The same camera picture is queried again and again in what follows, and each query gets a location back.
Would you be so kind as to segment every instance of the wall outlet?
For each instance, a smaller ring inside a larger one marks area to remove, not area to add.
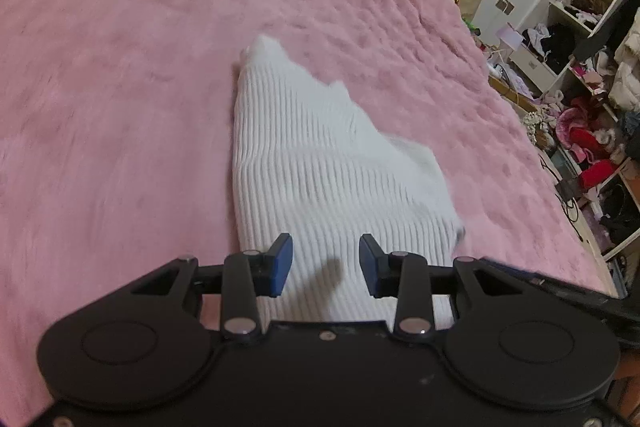
[[[495,7],[501,12],[506,13],[507,15],[511,15],[511,12],[515,8],[515,6],[511,4],[509,0],[498,0],[498,2],[495,4]]]

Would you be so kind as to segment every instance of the black bag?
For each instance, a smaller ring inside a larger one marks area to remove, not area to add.
[[[603,195],[602,211],[605,216],[600,224],[609,231],[611,242],[619,245],[640,228],[640,214],[622,182],[613,185]]]

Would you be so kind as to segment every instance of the metal screw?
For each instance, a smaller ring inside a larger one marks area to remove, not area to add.
[[[409,335],[424,335],[431,329],[431,323],[420,317],[409,317],[408,319],[403,319],[399,327]]]
[[[225,330],[235,335],[246,335],[257,328],[257,324],[248,317],[235,317],[225,322]]]
[[[74,427],[74,423],[66,416],[57,416],[53,419],[53,427]]]
[[[333,331],[321,331],[320,340],[321,341],[334,341],[337,335]]]

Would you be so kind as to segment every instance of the white knit fabric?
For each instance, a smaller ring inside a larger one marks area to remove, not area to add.
[[[242,58],[233,189],[243,250],[265,250],[280,232],[293,237],[283,295],[259,299],[265,323],[389,322],[396,300],[369,296],[360,236],[450,266],[463,233],[429,149],[380,134],[343,84],[318,82],[265,36]],[[446,298],[434,298],[434,313],[449,325]]]

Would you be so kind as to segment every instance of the pink bed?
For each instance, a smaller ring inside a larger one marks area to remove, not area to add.
[[[234,64],[258,33],[433,149],[466,225],[457,254],[601,286],[452,0],[1,0],[10,427],[49,402],[34,350],[54,320],[178,255],[236,248]]]

